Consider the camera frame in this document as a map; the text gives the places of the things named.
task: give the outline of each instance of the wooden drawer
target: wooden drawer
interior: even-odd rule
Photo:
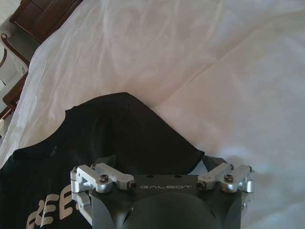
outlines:
[[[23,0],[10,21],[43,42],[67,20],[82,0]]]

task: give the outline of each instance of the silver clamp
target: silver clamp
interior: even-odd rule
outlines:
[[[78,204],[80,213],[92,226],[91,201],[84,192],[95,189],[98,193],[107,193],[112,189],[112,183],[116,183],[118,189],[134,190],[136,183],[130,174],[124,174],[104,164],[86,165],[74,167],[70,172],[72,199]]]
[[[252,193],[254,191],[254,170],[250,166],[241,165],[231,174],[223,176],[220,181],[221,190],[234,193],[237,189]]]
[[[232,165],[227,163],[221,163],[219,166],[204,175],[199,175],[197,179],[197,187],[199,190],[214,189],[217,181],[220,181],[225,174],[228,174]]]
[[[130,174],[124,174],[104,164],[86,165],[74,167],[70,172],[71,190],[74,193],[95,189],[98,193],[110,192],[112,183],[116,183],[121,190],[133,190],[136,188],[134,178]]]
[[[242,191],[242,216],[253,198],[255,171],[250,166],[241,165],[238,168],[227,163],[222,163],[210,172],[199,175],[197,187],[199,190],[210,190],[215,188],[217,181],[223,192],[234,193]]]

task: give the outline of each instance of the bolt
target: bolt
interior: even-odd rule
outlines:
[[[127,189],[130,190],[130,191],[133,191],[137,188],[137,183],[131,181],[127,184]]]
[[[100,181],[101,182],[107,182],[108,181],[108,175],[107,174],[103,174],[100,176]]]
[[[234,180],[234,177],[233,177],[231,174],[226,174],[226,175],[224,176],[224,180],[225,180],[226,182],[232,183],[233,180]]]
[[[205,183],[205,182],[198,182],[196,186],[197,186],[197,188],[198,188],[200,191],[206,190],[206,183]]]

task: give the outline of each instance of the white bed sheet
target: white bed sheet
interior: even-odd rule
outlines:
[[[244,228],[305,228],[304,1],[83,1],[36,51],[0,163],[64,110],[125,91],[207,154],[255,168]]]

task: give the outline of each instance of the black t-shirt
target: black t-shirt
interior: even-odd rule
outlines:
[[[70,171],[111,155],[124,173],[187,174],[203,152],[128,93],[92,99],[0,170],[0,228],[90,228],[71,200]]]

